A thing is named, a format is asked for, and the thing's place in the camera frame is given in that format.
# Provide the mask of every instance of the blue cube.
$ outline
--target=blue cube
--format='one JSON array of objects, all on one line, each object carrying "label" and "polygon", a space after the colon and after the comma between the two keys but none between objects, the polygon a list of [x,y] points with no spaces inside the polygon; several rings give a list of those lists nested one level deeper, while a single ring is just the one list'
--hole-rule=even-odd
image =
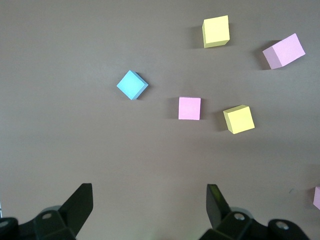
[{"label": "blue cube", "polygon": [[148,87],[148,83],[136,72],[128,71],[117,87],[131,100],[135,100]]}]

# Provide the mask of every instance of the pink cube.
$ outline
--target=pink cube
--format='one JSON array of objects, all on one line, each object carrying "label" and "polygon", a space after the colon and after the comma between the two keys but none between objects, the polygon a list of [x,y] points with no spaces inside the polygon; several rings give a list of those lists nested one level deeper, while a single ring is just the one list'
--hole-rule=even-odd
[{"label": "pink cube", "polygon": [[317,186],[314,191],[313,205],[320,210],[320,186]]},{"label": "pink cube", "polygon": [[263,51],[271,69],[281,68],[305,55],[297,34],[292,34]]},{"label": "pink cube", "polygon": [[201,98],[179,97],[179,119],[200,120]]}]

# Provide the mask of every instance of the foam block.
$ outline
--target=foam block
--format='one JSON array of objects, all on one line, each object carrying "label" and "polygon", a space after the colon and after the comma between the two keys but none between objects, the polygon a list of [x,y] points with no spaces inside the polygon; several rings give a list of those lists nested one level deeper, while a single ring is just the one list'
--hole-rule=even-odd
[{"label": "foam block", "polygon": [[317,186],[314,191],[313,205],[320,210],[320,186]]},{"label": "foam block", "polygon": [[148,83],[136,72],[128,71],[117,87],[131,100],[135,100],[148,87]]},{"label": "foam block", "polygon": [[271,69],[281,68],[306,54],[295,33],[262,52]]},{"label": "foam block", "polygon": [[228,130],[233,134],[255,128],[250,108],[248,106],[240,105],[224,110],[223,115],[226,125],[228,126]]},{"label": "foam block", "polygon": [[204,48],[225,45],[230,40],[228,15],[205,19],[202,34]]},{"label": "foam block", "polygon": [[200,120],[201,98],[179,97],[180,120]]}]

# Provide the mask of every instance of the screw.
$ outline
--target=screw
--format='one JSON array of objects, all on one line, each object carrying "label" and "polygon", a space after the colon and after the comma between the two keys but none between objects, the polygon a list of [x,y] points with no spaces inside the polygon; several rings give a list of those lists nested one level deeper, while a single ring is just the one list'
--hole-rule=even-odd
[{"label": "screw", "polygon": [[3,222],[0,222],[0,228],[3,228],[5,226],[7,226],[9,224],[8,221],[3,221]]},{"label": "screw", "polygon": [[288,230],[289,229],[289,226],[283,221],[277,221],[275,224],[280,229],[283,229],[283,230]]},{"label": "screw", "polygon": [[47,214],[42,216],[42,219],[49,219],[51,217],[52,217],[52,214],[51,213],[47,213]]},{"label": "screw", "polygon": [[235,219],[240,220],[240,221],[243,221],[246,219],[245,216],[243,216],[241,213],[236,213],[234,215],[234,217],[235,217]]}]

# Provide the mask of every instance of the block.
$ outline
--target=block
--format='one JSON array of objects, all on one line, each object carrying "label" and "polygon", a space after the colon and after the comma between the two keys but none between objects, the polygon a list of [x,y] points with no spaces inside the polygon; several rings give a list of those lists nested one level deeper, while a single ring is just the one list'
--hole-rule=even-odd
[{"label": "block", "polygon": [[205,49],[225,45],[230,40],[228,15],[205,19],[202,34]]},{"label": "block", "polygon": [[237,134],[249,129],[254,129],[255,124],[251,116],[250,107],[236,106],[223,111],[228,130]]},{"label": "block", "polygon": [[179,97],[180,120],[200,120],[201,98]]},{"label": "block", "polygon": [[320,186],[317,186],[314,191],[313,205],[320,210]]},{"label": "block", "polygon": [[262,52],[271,69],[281,68],[306,54],[295,33]]},{"label": "block", "polygon": [[136,72],[129,70],[117,87],[131,100],[135,100],[148,87],[148,83]]}]

